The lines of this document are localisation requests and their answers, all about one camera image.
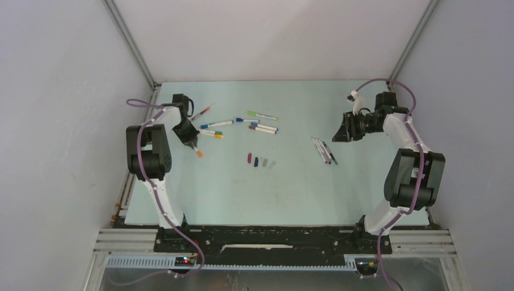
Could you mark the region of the green capped marker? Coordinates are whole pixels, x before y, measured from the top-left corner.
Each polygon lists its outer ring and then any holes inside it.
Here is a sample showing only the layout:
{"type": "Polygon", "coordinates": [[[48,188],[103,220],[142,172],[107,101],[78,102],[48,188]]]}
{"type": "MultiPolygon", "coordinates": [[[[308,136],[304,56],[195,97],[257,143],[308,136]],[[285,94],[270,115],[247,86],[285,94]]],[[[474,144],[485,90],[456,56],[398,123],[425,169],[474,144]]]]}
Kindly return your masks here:
{"type": "Polygon", "coordinates": [[[203,135],[222,135],[221,131],[216,130],[208,130],[208,129],[199,129],[200,134],[203,135]]]}

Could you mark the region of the dark green thin pen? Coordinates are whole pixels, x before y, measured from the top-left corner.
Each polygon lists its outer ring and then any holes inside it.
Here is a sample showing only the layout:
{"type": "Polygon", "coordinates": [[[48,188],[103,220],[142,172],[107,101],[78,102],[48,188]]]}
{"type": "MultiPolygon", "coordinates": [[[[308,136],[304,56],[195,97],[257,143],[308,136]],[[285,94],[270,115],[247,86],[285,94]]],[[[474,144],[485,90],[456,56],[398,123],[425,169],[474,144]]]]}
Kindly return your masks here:
{"type": "Polygon", "coordinates": [[[333,161],[333,163],[334,163],[335,165],[338,165],[338,162],[337,162],[337,160],[335,159],[335,156],[333,155],[333,153],[331,152],[331,150],[329,149],[329,147],[328,147],[327,143],[325,143],[324,141],[322,141],[322,144],[323,144],[324,148],[326,149],[326,152],[329,154],[329,156],[330,156],[331,160],[333,161]]]}

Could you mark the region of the yellow capped marker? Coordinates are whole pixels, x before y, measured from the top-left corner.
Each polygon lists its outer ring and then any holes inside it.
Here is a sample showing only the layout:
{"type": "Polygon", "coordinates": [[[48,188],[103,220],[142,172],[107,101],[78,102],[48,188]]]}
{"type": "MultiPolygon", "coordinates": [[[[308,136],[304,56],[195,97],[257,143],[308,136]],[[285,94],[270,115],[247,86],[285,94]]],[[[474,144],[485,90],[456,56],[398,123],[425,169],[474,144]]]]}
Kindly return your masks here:
{"type": "Polygon", "coordinates": [[[215,134],[215,133],[201,133],[202,136],[210,136],[213,138],[222,139],[224,136],[222,134],[215,134]]]}

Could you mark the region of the orange capped marker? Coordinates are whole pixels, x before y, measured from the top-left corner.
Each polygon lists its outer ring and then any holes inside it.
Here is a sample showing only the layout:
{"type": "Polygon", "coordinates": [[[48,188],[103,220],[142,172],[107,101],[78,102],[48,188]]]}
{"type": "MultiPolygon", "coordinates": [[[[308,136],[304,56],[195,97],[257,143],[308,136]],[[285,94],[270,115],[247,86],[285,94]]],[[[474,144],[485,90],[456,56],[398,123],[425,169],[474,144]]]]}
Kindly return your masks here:
{"type": "Polygon", "coordinates": [[[202,158],[203,157],[203,154],[202,152],[200,151],[200,149],[198,149],[196,146],[193,147],[194,151],[196,152],[197,156],[199,158],[202,158]]]}

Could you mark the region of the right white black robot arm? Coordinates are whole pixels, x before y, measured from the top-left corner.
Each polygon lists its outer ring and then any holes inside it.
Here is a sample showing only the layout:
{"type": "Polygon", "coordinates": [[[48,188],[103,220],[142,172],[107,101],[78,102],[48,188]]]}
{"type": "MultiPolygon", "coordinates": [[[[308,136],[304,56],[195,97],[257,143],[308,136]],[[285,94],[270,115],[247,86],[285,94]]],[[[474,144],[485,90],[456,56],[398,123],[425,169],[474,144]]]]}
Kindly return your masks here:
{"type": "Polygon", "coordinates": [[[375,108],[368,113],[356,90],[347,98],[353,108],[344,113],[333,142],[357,142],[366,134],[385,133],[398,149],[384,182],[383,202],[362,217],[362,231],[352,238],[356,251],[369,253],[377,245],[376,237],[388,235],[403,217],[434,205],[446,159],[423,142],[409,109],[398,105],[395,93],[377,94],[375,108]]]}

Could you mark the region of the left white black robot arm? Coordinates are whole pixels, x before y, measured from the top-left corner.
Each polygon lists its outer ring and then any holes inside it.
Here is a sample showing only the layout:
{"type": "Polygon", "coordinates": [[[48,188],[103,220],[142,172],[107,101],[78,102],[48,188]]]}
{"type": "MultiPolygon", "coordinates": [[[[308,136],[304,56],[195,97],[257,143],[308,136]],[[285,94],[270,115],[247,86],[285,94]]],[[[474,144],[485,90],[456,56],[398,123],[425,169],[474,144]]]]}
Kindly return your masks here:
{"type": "Polygon", "coordinates": [[[194,102],[185,94],[178,93],[172,96],[171,102],[161,105],[138,99],[129,99],[127,104],[157,110],[148,121],[126,128],[127,167],[144,183],[152,197],[158,211],[159,226],[174,230],[168,239],[169,246],[176,252],[185,252],[192,244],[192,237],[179,229],[185,221],[185,214],[170,197],[167,176],[172,171],[173,157],[168,132],[171,130],[184,146],[199,151],[199,130],[190,120],[195,109],[194,102]]]}

